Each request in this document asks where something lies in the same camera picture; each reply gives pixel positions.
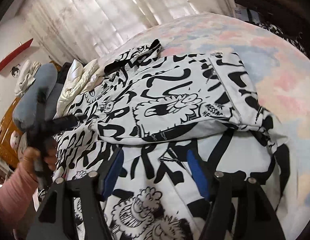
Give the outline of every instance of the hand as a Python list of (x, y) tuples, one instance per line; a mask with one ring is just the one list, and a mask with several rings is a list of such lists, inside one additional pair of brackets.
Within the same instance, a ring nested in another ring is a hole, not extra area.
[[(56, 169), (56, 162), (57, 162), (57, 142), (52, 138), (51, 140), (45, 143), (47, 156), (44, 158), (44, 161), (48, 164), (49, 169), (54, 171)], [(37, 181), (37, 176), (34, 172), (34, 160), (40, 157), (40, 151), (32, 148), (27, 147), (24, 151), (24, 158), (21, 161), (20, 165), (22, 165), (28, 174)]]

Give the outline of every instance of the pastel multicolored sheet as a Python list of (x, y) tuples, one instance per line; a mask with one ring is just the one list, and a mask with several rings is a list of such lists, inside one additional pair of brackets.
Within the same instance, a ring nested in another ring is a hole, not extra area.
[(295, 47), (262, 28), (227, 16), (187, 16), (136, 35), (103, 58), (159, 39), (161, 57), (217, 51), (236, 52), (254, 82), (259, 103), (276, 114), (292, 139), (297, 156), (296, 201), (282, 217), (287, 240), (296, 239), (310, 219), (310, 61)]

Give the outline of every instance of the curtain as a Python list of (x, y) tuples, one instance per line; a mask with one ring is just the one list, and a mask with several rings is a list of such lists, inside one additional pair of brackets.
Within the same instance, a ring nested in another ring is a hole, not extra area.
[(26, 0), (20, 14), (59, 64), (87, 63), (136, 34), (175, 18), (213, 12), (234, 16), (234, 0)]

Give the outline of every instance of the white curtain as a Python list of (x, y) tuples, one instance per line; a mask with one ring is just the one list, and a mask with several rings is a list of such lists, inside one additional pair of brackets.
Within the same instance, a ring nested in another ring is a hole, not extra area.
[(234, 0), (26, 0), (20, 10), (34, 38), (60, 64), (103, 57), (136, 34), (175, 18), (234, 15)]

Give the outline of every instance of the metal bolt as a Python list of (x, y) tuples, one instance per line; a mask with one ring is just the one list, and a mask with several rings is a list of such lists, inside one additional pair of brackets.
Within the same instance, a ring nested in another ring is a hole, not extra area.
[(251, 184), (255, 184), (255, 183), (256, 183), (256, 179), (254, 179), (254, 178), (252, 178), (252, 177), (248, 178), (248, 181), (249, 181), (249, 183), (251, 183)]
[(64, 182), (64, 179), (63, 179), (62, 177), (59, 177), (59, 178), (57, 178), (57, 179), (55, 180), (55, 182), (56, 182), (57, 184), (61, 184), (61, 183)]
[(94, 177), (98, 176), (98, 173), (97, 173), (97, 171), (91, 171), (90, 173), (88, 173), (88, 176), (90, 178), (94, 178)]
[(221, 178), (221, 177), (224, 176), (224, 173), (221, 172), (221, 171), (216, 171), (216, 172), (214, 173), (214, 175), (215, 175), (215, 177), (217, 177), (217, 178)]

